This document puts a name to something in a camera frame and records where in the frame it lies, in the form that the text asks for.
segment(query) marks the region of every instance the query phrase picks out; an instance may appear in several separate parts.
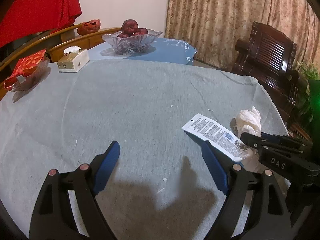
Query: glass fruit bowl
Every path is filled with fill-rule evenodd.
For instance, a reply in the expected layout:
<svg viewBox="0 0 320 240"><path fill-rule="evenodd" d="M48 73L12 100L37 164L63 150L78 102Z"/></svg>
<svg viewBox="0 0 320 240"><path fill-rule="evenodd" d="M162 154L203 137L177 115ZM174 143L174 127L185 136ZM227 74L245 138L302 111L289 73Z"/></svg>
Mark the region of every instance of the glass fruit bowl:
<svg viewBox="0 0 320 240"><path fill-rule="evenodd" d="M111 45L116 54L147 52L151 43L162 34L162 32L148 29L149 34L119 38L118 35L121 33L122 31L102 35L102 39Z"/></svg>

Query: blue cloth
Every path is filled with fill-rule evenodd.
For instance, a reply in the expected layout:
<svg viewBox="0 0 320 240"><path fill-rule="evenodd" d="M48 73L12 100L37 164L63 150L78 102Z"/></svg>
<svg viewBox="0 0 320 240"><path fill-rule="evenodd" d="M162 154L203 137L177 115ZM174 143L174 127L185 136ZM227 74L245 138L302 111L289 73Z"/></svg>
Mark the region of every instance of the blue cloth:
<svg viewBox="0 0 320 240"><path fill-rule="evenodd" d="M88 51L90 60L127 58L186 65L193 65L193 56L196 53L196 49L185 41L165 38L157 38L146 53L118 55L107 42L95 46Z"/></svg>

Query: tissue box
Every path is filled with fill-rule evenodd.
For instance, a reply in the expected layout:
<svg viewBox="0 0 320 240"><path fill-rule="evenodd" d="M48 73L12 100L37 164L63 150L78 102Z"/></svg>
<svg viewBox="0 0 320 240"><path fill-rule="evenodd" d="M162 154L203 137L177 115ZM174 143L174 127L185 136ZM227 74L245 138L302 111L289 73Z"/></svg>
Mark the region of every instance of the tissue box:
<svg viewBox="0 0 320 240"><path fill-rule="evenodd" d="M78 72L89 60L88 50L81 49L79 53L70 52L65 54L57 64L61 72Z"/></svg>

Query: blue gripper pad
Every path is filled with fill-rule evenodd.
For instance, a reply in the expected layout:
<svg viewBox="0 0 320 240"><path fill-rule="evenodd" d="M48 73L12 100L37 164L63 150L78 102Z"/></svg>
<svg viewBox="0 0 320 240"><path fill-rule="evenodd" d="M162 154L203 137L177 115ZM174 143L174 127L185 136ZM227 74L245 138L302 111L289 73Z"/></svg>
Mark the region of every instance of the blue gripper pad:
<svg viewBox="0 0 320 240"><path fill-rule="evenodd" d="M201 146L201 152L218 190L221 190L226 195L229 192L227 174L205 142Z"/></svg>
<svg viewBox="0 0 320 240"><path fill-rule="evenodd" d="M118 158L120 155L120 145L118 142L115 142L107 156L101 163L100 168L98 169L95 178L94 178L94 187L93 192L97 195L100 191L102 191L108 182L108 179L115 167Z"/></svg>

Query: patterned curtain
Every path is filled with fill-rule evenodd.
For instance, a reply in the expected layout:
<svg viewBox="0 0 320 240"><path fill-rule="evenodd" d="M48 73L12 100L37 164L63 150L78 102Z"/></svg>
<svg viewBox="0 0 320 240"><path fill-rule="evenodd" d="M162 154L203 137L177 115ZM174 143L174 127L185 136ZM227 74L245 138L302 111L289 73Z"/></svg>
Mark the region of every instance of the patterned curtain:
<svg viewBox="0 0 320 240"><path fill-rule="evenodd" d="M294 41L295 60L320 67L320 23L306 0L169 0L165 36L196 47L196 59L231 70L236 41L249 40L253 21Z"/></svg>

